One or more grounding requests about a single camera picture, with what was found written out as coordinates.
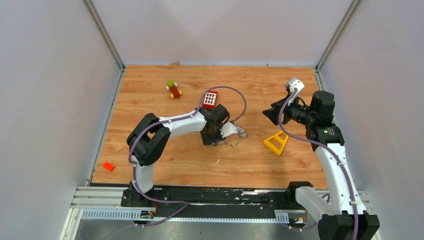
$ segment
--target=green block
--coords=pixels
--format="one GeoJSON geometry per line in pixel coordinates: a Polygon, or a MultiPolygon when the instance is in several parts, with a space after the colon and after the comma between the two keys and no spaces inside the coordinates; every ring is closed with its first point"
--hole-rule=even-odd
{"type": "Polygon", "coordinates": [[[170,87],[170,88],[175,87],[175,83],[174,83],[174,81],[169,80],[169,81],[168,81],[168,87],[170,87]]]}

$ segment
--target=wooden table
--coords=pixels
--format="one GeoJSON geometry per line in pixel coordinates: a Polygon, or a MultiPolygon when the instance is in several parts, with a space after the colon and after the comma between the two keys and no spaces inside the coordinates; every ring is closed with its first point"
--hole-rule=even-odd
{"type": "MultiPolygon", "coordinates": [[[[300,95],[307,104],[318,90],[312,68],[241,66],[156,66],[131,65],[126,69],[104,144],[92,178],[93,183],[129,183],[126,139],[147,113],[171,117],[195,109],[202,93],[227,85],[240,90],[247,99],[247,111],[237,121],[248,137],[236,146],[204,146],[200,133],[171,139],[154,165],[153,182],[163,185],[285,188],[290,181],[309,181],[317,189],[327,189],[321,164],[311,145],[288,139],[281,156],[276,156],[263,140],[280,131],[262,115],[270,104],[286,96],[284,84],[298,77],[305,84],[300,95]],[[165,85],[178,83],[183,92],[171,99],[165,85]],[[112,163],[110,172],[102,167],[112,163]]],[[[218,89],[217,103],[228,109],[233,119],[243,110],[243,101],[234,91],[218,89]]],[[[286,129],[305,137],[305,127],[291,121],[286,129]]]]}

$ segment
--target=gray wall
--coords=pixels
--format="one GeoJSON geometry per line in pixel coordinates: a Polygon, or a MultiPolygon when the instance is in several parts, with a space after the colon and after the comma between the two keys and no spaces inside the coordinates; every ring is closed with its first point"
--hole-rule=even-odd
{"type": "Polygon", "coordinates": [[[424,1],[364,0],[322,73],[384,240],[422,239],[424,1]]]}
{"type": "Polygon", "coordinates": [[[0,3],[0,239],[57,240],[119,69],[80,0],[0,3]]]}
{"type": "Polygon", "coordinates": [[[351,0],[93,0],[125,64],[317,64],[351,0]]]}

